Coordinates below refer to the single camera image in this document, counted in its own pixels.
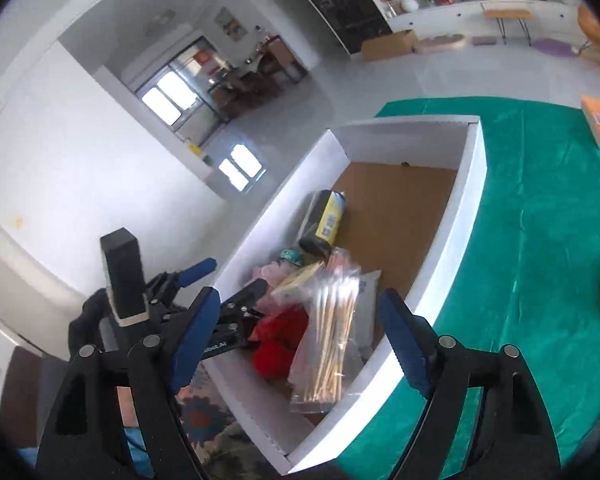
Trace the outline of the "pink mesh bath pouf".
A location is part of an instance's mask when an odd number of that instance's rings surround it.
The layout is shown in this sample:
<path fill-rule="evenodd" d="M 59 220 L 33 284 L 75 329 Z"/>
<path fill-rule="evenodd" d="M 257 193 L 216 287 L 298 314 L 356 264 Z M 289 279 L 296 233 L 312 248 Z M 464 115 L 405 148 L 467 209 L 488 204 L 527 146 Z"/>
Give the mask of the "pink mesh bath pouf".
<path fill-rule="evenodd" d="M 271 292 L 276 289 L 283 280 L 286 280 L 292 272 L 294 272 L 294 266 L 286 260 L 274 261 L 265 266 L 256 266 L 252 270 L 251 277 L 254 280 L 262 278 L 262 280 L 265 280 L 266 284 L 268 284 L 266 293 L 256 304 L 256 309 L 259 312 L 269 314 L 278 308 L 278 305 L 271 296 Z"/>

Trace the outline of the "red yarn skein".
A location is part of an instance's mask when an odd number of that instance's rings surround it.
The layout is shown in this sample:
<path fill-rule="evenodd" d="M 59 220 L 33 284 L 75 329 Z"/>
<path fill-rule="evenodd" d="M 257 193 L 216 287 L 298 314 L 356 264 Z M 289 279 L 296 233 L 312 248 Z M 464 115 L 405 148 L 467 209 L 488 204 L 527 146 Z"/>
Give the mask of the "red yarn skein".
<path fill-rule="evenodd" d="M 251 341 L 257 344 L 251 363 L 262 378 L 283 380 L 288 377 L 308 323 L 309 317 L 300 304 L 262 318 L 251 335 Z"/>

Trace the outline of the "bag of wooden sticks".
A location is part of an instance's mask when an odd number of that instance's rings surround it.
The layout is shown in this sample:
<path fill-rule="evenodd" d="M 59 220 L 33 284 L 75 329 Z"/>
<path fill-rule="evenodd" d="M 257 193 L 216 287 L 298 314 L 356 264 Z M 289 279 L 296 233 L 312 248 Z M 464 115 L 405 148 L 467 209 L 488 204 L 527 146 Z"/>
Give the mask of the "bag of wooden sticks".
<path fill-rule="evenodd" d="M 361 271 L 358 266 L 322 269 L 308 293 L 309 321 L 289 380 L 291 411 L 326 414 L 345 396 L 360 370 L 352 335 Z"/>

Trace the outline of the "black roll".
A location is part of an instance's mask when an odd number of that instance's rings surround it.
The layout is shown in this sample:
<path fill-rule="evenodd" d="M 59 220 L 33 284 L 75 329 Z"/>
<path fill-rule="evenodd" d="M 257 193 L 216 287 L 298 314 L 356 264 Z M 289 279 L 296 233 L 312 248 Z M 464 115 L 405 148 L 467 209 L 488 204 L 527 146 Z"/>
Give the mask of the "black roll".
<path fill-rule="evenodd" d="M 299 247 L 314 257 L 329 256 L 335 247 L 346 205 L 346 196 L 340 192 L 315 192 L 300 226 Z"/>

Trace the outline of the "white pouch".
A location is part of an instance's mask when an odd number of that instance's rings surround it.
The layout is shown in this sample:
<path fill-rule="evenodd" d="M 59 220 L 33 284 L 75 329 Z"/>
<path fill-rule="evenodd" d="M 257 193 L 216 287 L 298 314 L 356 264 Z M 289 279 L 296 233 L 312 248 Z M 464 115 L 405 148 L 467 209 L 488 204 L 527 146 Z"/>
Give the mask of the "white pouch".
<path fill-rule="evenodd" d="M 362 274 L 358 282 L 358 299 L 353 317 L 353 338 L 363 360 L 373 353 L 376 301 L 381 270 Z"/>

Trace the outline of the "pink bag bundle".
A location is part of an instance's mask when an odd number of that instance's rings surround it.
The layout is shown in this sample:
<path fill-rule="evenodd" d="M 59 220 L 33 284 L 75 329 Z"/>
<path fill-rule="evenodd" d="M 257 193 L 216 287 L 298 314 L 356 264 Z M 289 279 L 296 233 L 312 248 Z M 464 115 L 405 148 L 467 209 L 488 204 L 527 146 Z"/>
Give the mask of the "pink bag bundle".
<path fill-rule="evenodd" d="M 353 264 L 350 252 L 340 247 L 332 248 L 326 263 L 326 271 L 336 278 L 348 276 L 352 272 Z"/>

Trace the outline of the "white cardboard box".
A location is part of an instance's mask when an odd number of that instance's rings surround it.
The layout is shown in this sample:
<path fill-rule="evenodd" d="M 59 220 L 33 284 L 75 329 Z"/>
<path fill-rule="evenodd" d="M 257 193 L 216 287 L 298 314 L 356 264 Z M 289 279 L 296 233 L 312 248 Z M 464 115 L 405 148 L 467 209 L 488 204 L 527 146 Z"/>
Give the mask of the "white cardboard box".
<path fill-rule="evenodd" d="M 296 239 L 311 195 L 332 188 L 347 199 L 338 244 L 364 271 L 379 271 L 382 288 L 397 290 L 415 314 L 434 321 L 462 263 L 485 180 L 486 150 L 474 116 L 386 117 L 330 128 L 235 246 L 215 288 L 234 295 L 255 266 Z M 206 369 L 279 474 L 339 456 L 403 376 L 388 339 L 377 334 L 346 396 L 314 424 L 257 375 L 245 352 L 208 359 Z"/>

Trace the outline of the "green satin tablecloth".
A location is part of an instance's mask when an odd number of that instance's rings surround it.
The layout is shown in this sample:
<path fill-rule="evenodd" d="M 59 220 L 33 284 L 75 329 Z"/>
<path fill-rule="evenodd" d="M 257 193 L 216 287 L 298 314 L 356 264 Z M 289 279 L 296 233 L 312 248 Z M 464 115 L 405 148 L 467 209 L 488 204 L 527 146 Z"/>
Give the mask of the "green satin tablecloth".
<path fill-rule="evenodd" d="M 574 107 L 487 96 L 414 99 L 381 115 L 474 115 L 488 174 L 436 330 L 517 346 L 562 460 L 600 420 L 600 150 Z"/>

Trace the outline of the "brown cardboard box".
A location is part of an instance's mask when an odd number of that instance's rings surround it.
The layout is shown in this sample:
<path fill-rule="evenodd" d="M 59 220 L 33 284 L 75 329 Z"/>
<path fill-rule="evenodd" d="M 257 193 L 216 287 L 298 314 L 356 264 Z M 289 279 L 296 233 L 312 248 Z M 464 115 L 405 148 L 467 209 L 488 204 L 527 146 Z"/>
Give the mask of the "brown cardboard box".
<path fill-rule="evenodd" d="M 414 30 L 402 30 L 363 42 L 361 53 L 365 62 L 375 62 L 412 54 L 418 45 Z"/>

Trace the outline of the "small wooden bench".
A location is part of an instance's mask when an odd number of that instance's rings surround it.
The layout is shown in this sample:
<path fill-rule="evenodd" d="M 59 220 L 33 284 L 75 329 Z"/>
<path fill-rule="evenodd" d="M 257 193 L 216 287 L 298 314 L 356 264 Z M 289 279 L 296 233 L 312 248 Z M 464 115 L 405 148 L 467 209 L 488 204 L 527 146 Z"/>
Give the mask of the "small wooden bench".
<path fill-rule="evenodd" d="M 530 11 L 524 9 L 490 9 L 484 10 L 483 16 L 487 20 L 494 21 L 496 24 L 498 24 L 498 30 L 500 31 L 503 44 L 507 44 L 505 22 L 507 20 L 514 20 L 519 24 L 527 44 L 532 46 L 528 21 L 533 20 L 534 15 Z"/>

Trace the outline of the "orange lounge chair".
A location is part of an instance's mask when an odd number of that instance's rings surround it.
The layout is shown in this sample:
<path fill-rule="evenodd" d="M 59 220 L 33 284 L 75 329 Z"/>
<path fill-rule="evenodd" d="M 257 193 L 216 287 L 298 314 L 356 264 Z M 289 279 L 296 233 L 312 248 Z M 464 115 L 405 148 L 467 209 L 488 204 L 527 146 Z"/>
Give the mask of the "orange lounge chair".
<path fill-rule="evenodd" d="M 585 42 L 573 52 L 577 56 L 586 56 L 591 60 L 600 58 L 600 22 L 584 4 L 578 6 L 577 23 L 585 36 Z"/>

